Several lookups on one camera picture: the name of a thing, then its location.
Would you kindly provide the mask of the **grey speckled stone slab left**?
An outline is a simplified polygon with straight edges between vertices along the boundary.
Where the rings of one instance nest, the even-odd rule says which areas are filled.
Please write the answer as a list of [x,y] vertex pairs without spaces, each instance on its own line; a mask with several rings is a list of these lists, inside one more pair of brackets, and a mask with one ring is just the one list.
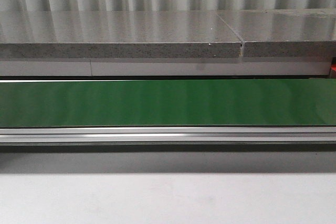
[[2,58],[237,58],[214,12],[1,12]]

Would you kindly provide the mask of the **grey speckled stone slab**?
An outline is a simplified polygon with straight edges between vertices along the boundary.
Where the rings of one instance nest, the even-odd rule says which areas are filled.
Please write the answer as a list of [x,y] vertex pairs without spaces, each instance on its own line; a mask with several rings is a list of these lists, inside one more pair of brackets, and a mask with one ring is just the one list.
[[219,17],[252,58],[335,57],[335,13],[322,10],[222,10]]
[[237,58],[214,12],[1,12],[2,58]]

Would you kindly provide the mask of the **green conveyor belt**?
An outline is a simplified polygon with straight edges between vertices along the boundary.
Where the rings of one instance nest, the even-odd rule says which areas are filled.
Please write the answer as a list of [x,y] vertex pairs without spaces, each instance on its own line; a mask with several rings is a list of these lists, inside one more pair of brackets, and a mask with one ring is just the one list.
[[335,80],[1,84],[1,127],[192,125],[335,125]]

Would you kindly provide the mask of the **grey speckled stone slab right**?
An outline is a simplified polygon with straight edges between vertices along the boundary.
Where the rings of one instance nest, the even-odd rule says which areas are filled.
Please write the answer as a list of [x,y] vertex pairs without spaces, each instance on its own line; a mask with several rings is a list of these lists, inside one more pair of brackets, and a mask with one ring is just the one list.
[[252,58],[335,57],[335,13],[322,10],[222,10],[219,17]]

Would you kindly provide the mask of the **aluminium conveyor frame rail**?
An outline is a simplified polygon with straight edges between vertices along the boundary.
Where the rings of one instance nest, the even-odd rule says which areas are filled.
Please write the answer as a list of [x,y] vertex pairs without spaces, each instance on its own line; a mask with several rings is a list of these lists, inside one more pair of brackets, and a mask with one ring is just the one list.
[[50,127],[1,129],[2,145],[333,144],[334,126]]

